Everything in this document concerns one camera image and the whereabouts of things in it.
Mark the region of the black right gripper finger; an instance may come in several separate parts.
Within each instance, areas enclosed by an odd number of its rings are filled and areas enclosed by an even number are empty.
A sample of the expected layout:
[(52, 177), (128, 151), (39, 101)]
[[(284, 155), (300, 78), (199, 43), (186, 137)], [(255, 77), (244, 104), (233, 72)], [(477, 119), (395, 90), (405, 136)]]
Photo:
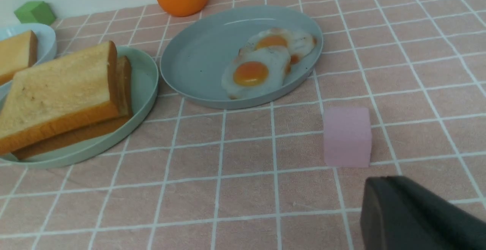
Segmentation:
[(361, 236), (366, 250), (484, 250), (486, 224), (405, 176), (369, 177)]

